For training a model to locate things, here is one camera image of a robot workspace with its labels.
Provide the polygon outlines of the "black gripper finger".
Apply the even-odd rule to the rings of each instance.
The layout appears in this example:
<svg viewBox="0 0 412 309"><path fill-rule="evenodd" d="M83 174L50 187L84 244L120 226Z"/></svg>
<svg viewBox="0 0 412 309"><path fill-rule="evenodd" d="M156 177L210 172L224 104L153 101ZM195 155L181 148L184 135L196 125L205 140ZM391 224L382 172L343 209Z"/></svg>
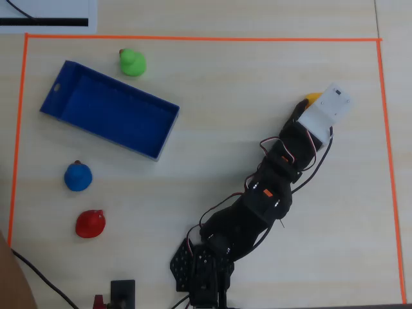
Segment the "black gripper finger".
<svg viewBox="0 0 412 309"><path fill-rule="evenodd" d="M309 105L308 99L304 99L296 105L296 107L292 111L292 114L289 118L290 127L299 128L299 129L303 128L303 126L298 122L298 120L301 117L301 115L306 111L308 105Z"/></svg>

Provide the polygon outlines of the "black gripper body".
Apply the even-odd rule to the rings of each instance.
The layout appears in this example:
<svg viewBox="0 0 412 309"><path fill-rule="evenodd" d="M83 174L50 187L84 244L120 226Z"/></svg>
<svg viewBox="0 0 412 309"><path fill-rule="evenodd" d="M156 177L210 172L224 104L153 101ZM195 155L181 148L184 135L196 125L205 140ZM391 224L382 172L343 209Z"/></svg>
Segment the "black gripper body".
<svg viewBox="0 0 412 309"><path fill-rule="evenodd" d="M280 131L280 139L294 155L314 155L323 143L295 120L288 120Z"/></svg>

